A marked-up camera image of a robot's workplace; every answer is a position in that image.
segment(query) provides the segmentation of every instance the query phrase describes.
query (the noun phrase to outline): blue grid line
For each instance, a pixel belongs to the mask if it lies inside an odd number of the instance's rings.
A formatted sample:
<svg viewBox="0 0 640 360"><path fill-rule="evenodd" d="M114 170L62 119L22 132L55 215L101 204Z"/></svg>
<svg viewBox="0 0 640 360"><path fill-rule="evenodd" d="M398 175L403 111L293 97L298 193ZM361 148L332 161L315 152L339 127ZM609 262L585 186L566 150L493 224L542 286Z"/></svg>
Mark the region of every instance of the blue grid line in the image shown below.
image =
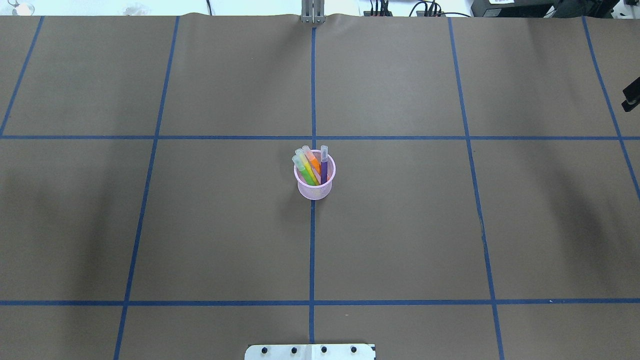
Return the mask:
<svg viewBox="0 0 640 360"><path fill-rule="evenodd" d="M469 300L314 300L314 306L457 306L457 305L640 304L640 298L554 298ZM0 306L123 306L113 300L0 300ZM308 306L308 300L130 300L132 306Z"/></svg>
<svg viewBox="0 0 640 360"><path fill-rule="evenodd" d="M15 101L16 96L18 96L18 90L20 90L20 84L22 83L22 78L24 77L25 71L27 71L27 64L29 64L29 59L31 59L33 48L36 46L36 41L38 40L38 35L40 34L40 29L42 29L43 22L44 22L44 16L41 16L40 21L38 21L38 27L36 28L36 32L35 34L33 34L33 39L31 40L31 46L29 46L29 51L27 52L27 56L24 59L24 63L22 64L22 69L20 70L20 74L18 75L18 81L16 81L15 87L13 88L13 93L11 94L9 105L6 107L6 112L4 113L4 119L2 121L2 125L0 125L0 135L4 133L4 129L6 128L6 123L9 121L9 116L11 115L11 109L13 108L13 102Z"/></svg>
<svg viewBox="0 0 640 360"><path fill-rule="evenodd" d="M6 140L153 140L154 135L0 135ZM159 140L466 140L463 135L159 135ZM618 136L494 136L470 135L476 140L560 140L560 141L618 141ZM640 136L622 136L623 140L638 141Z"/></svg>
<svg viewBox="0 0 640 360"><path fill-rule="evenodd" d="M482 204L480 203L480 193L478 190L478 183L476 177L476 165L474 163L473 150L471 149L471 138L469 136L469 126L467 122L467 110L465 108L465 98L462 92L462 81L460 79L460 67L458 65L458 54L456 52L456 41L453 32L453 24L451 18L447 18L449 23L449 36L451 38L451 52L453 55L453 65L456 71L456 82L458 83L458 96L460 97L460 110L462 112L462 123L465 128L465 137L467 138L467 153L469 156L469 165L471 168L471 181L474 185L474 195L476 196L476 209L478 212L478 218L480 219L480 228L482 231L482 243L484 247L484 265L486 267L486 277L489 283L489 295L492 300L493 310L493 325L495 327L495 337L498 345L498 354L500 360L504 360L504 349L502 347L502 333L500 331L500 319L498 317L498 306L495 303L495 290L493 287L493 275L491 272L491 260L489 258L489 246L486 242L486 231L484 228L484 217L482 213Z"/></svg>
<svg viewBox="0 0 640 360"><path fill-rule="evenodd" d="M593 44L591 43L591 35L589 34L589 26L587 26L587 18L585 16L582 17L582 25L584 26L584 34L587 36L587 44L589 45L591 60L593 60L593 67L595 68L596 74L598 75L598 81L600 82L600 87L602 87L602 94L604 95L604 99L607 102L607 107L609 108L609 114L611 114L611 120L613 121L613 126L616 128L616 134L618 134L618 140L620 141L622 154L625 156L625 161L627 162L627 167L629 168L629 174L631 175L631 180L633 181L634 187L636 188L636 195L638 196L638 200L640 200L640 186L638 186L638 180L636 179L634 168L631 165L631 160L629 159L629 154L627 153L627 147L625 146L625 141L622 138L622 132L620 131L620 126L618 126L618 120L616 119L616 114L615 112L613 112L613 107L611 106L611 100L609 100L609 93L607 93L607 88L604 85L604 80L602 79L602 74L600 73L600 67L598 66L598 60L596 60L596 53L593 50Z"/></svg>
<svg viewBox="0 0 640 360"><path fill-rule="evenodd" d="M124 304L122 305L122 314L120 316L120 326L118 327L118 337L116 339L115 351L113 352L113 359L117 360L120 357L120 346L122 345L122 336L124 334L124 325L127 320L127 310L129 307L129 298L131 296L131 284L133 283L133 273L136 268L136 259L138 257L138 248L140 246L140 236L142 234L142 223L145 218L145 210L147 207L147 199L149 195L149 185L151 183L151 175L154 170L154 162L156 160L156 149L158 145L158 137L160 135L160 126L162 124L162 116L164 112L164 101L166 99L166 91L169 86L169 77L171 75L171 65L173 61L173 52L175 50L175 39L178 35L178 25L180 24L180 17L175 17L175 25L173 26L173 38L171 41L171 50L169 52L169 60L166 65L166 74L164 75L164 85L162 90L162 98L160 99L160 108L158 109L158 118L156 122L156 133L154 136L154 144L151 147L151 156L149 157L149 168L147 169L147 179L145 180L145 190L142 195L142 204L140 206L140 217L138 219L138 228L136 230L136 239L133 244L133 251L131 254L131 264L129 265L129 276L127 278L127 287L124 295Z"/></svg>
<svg viewBox="0 0 640 360"><path fill-rule="evenodd" d="M316 27L311 29L311 148L316 148ZM309 233L309 343L316 342L316 201L311 200Z"/></svg>

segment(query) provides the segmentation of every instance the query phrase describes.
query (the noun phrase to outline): purple marker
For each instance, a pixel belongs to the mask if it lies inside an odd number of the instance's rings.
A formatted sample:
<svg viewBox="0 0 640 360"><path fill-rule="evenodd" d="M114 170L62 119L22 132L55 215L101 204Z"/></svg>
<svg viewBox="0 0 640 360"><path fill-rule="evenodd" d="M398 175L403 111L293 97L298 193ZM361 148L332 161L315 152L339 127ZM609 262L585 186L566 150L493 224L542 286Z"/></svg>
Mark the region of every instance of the purple marker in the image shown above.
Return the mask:
<svg viewBox="0 0 640 360"><path fill-rule="evenodd" d="M327 145L320 146L320 184L326 183L326 171L329 165L329 147Z"/></svg>

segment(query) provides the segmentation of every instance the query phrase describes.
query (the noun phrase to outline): white metal plate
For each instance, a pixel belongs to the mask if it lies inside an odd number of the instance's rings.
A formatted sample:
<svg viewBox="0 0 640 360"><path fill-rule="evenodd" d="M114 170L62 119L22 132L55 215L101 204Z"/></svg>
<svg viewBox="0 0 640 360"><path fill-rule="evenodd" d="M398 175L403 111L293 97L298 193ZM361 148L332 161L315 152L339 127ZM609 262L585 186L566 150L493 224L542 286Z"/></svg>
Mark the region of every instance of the white metal plate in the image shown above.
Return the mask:
<svg viewBox="0 0 640 360"><path fill-rule="evenodd" d="M252 345L244 360L375 360L373 344Z"/></svg>

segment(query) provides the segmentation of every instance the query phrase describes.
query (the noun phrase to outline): vertical blue line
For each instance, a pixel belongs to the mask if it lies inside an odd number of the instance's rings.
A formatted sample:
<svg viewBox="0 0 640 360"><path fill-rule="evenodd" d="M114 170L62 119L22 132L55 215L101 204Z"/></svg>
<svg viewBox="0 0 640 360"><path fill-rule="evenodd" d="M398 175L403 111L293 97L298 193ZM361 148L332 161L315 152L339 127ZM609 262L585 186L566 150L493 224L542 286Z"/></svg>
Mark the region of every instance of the vertical blue line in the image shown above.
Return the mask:
<svg viewBox="0 0 640 360"><path fill-rule="evenodd" d="M171 50L169 52L169 60L166 65L166 74L164 75L164 85L162 90L162 98L160 98L160 108L158 109L158 118L156 122L156 132L154 135L154 144L151 147L151 157L149 157L149 167L147 169L147 179L145 180L145 191L142 195L142 204L140 206L140 217L138 218L138 228L136 229L136 239L133 243L133 252L131 254L131 264L129 265L129 276L127 278L127 287L124 295L124 304L122 306L122 314L120 315L120 325L118 327L118 337L116 339L116 347L113 353L113 359L120 358L120 347L122 346L122 336L124 335L124 326L127 320L127 310L129 308L129 298L131 297L131 284L133 283L133 273L136 268L136 260L138 258L138 248L140 247L140 236L142 235L142 223L145 218L145 209L147 208L147 198L149 195L149 185L151 184L151 175L154 170L154 162L156 160L156 149L158 145L158 137L160 135L160 125L162 124L162 115L164 112L164 100L166 99L166 90L169 86L169 76L171 74L171 65L173 61L173 52L175 50L175 39L178 35L178 25L180 17L175 17L175 25L173 26L173 38L171 41Z"/></svg>
<svg viewBox="0 0 640 360"><path fill-rule="evenodd" d="M316 28L311 29L311 148L316 148ZM311 200L309 245L309 343L316 342L316 201Z"/></svg>
<svg viewBox="0 0 640 360"><path fill-rule="evenodd" d="M18 81L16 81L15 83L15 88L13 88L13 93L11 94L11 99L9 100L9 106L6 107L6 112L4 113L4 119L2 120L2 125L0 126L0 136L4 134L4 128L6 127L6 123L9 121L9 116L11 115L11 109L13 108L13 102L15 101L15 97L18 96L18 90L20 90L20 84L22 83L24 72L27 71L27 64L29 63L29 59L31 59L33 48L36 46L36 41L38 40L38 35L40 34L40 29L42 29L43 22L44 22L44 16L41 16L40 21L38 21L38 27L36 28L36 33L33 34L33 39L31 40L31 46L29 46L29 51L27 52L27 56L24 59L24 63L22 64L20 75L18 75Z"/></svg>
<svg viewBox="0 0 640 360"><path fill-rule="evenodd" d="M611 114L611 120L613 121L613 126L616 128L616 134L618 135L618 141L620 141L620 147L622 148L622 154L625 156L625 161L627 162L627 167L629 168L629 173L631 174L631 180L634 183L634 187L636 188L636 195L640 200L640 186L638 186L638 181L636 178L636 173L634 172L634 168L631 165L631 160L629 159L629 154L627 153L627 147L625 146L625 141L622 138L622 132L620 131L620 126L618 126L618 120L616 119L616 114L613 112L613 107L611 106L611 100L609 99L609 93L607 93L607 88L604 86L604 81L602 80L602 75L600 73L600 67L598 66L598 61L596 60L596 53L593 50L593 44L591 43L591 35L589 34L589 27L587 26L587 18L582 17L582 25L584 26L584 34L587 36L587 44L589 45L589 52L591 53L591 60L593 61L593 67L596 70L596 74L598 75L598 81L600 82L600 87L602 88L602 94L604 95L605 101L607 101L607 107L609 108L609 114Z"/></svg>
<svg viewBox="0 0 640 360"><path fill-rule="evenodd" d="M453 33L453 24L451 18L449 21L449 36L451 37L451 51L453 54L453 65L456 70L456 81L458 83L458 96L460 98L460 110L462 111L462 123L465 127L465 138L467 141L467 154L469 156L469 165L471 167L471 181L474 185L474 195L476 196L476 209L478 218L480 219L480 228L482 230L482 244L484 247L484 266L486 268L486 278L489 283L489 294L491 296L493 310L493 326L495 327L495 337L498 344L498 355L500 360L504 360L504 349L502 347L502 333L500 331L500 320L498 318L498 306L495 301L495 290L493 287L493 274L491 271L491 260L489 258L489 246L486 242L486 231L484 230L484 216L482 214L482 205L480 203L480 193L478 191L478 183L476 177L476 164L474 163L473 150L471 149L471 137L469 135L469 126L467 122L467 109L465 107L465 98L462 92L462 81L460 79L460 67L458 65L458 54L456 52L456 41Z"/></svg>

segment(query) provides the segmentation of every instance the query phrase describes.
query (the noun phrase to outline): mesh cup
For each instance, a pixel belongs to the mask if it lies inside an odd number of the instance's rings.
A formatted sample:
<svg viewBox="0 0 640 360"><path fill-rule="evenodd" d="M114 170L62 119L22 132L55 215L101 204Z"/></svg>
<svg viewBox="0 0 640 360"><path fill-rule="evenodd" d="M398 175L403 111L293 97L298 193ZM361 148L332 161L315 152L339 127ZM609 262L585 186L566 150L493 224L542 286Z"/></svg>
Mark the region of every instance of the mesh cup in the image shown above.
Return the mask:
<svg viewBox="0 0 640 360"><path fill-rule="evenodd" d="M320 150L312 150L316 159L320 161ZM296 176L296 180L298 180L298 190L302 194L302 196L306 197L309 200L320 200L323 197L329 195L331 191L331 183L333 178L335 177L335 163L333 162L333 158L331 155L328 156L327 161L327 169L326 169L326 183L318 186L308 185L302 174L298 170L298 168L293 165L293 174Z"/></svg>

